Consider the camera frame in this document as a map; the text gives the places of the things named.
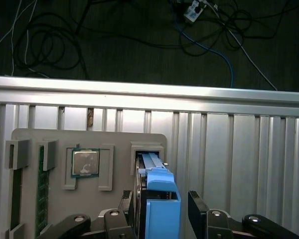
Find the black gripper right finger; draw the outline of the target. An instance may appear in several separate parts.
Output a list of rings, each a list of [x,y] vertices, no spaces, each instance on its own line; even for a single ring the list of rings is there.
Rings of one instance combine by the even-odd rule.
[[[239,222],[226,211],[210,209],[196,191],[188,192],[188,218],[198,239],[299,239],[264,216],[249,214]]]

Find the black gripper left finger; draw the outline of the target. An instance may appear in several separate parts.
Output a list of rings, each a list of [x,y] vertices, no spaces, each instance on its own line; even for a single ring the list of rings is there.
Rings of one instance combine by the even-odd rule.
[[[134,239],[133,191],[124,190],[119,207],[107,209],[95,219],[74,214],[50,226],[39,239]]]

